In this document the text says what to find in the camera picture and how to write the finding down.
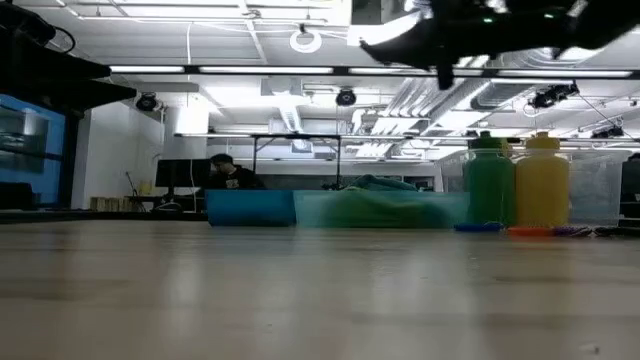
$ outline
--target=person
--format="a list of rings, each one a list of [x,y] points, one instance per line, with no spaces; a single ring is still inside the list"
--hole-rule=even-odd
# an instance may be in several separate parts
[[[265,189],[260,178],[251,170],[235,165],[227,154],[211,157],[216,172],[209,179],[206,189]]]

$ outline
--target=table surface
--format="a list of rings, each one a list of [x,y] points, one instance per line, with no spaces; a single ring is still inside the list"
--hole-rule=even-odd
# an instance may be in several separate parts
[[[640,357],[640,241],[153,221],[0,232],[2,360]]]

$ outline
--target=black shirt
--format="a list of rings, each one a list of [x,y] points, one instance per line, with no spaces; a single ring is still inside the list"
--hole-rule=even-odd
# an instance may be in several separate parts
[[[264,184],[256,174],[241,166],[236,166],[232,174],[216,173],[210,179],[206,189],[264,189]]]

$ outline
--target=green bottle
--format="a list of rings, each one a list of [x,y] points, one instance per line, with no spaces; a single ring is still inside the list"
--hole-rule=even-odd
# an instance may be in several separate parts
[[[472,160],[464,168],[469,192],[468,221],[482,225],[515,221],[515,165],[503,155],[502,141],[483,131],[469,142]]]

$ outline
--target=yellow bottle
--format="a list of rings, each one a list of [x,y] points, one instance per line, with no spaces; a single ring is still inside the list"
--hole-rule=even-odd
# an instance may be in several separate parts
[[[527,141],[528,156],[516,164],[516,221],[552,227],[569,221],[569,161],[556,156],[560,141],[540,132]]]

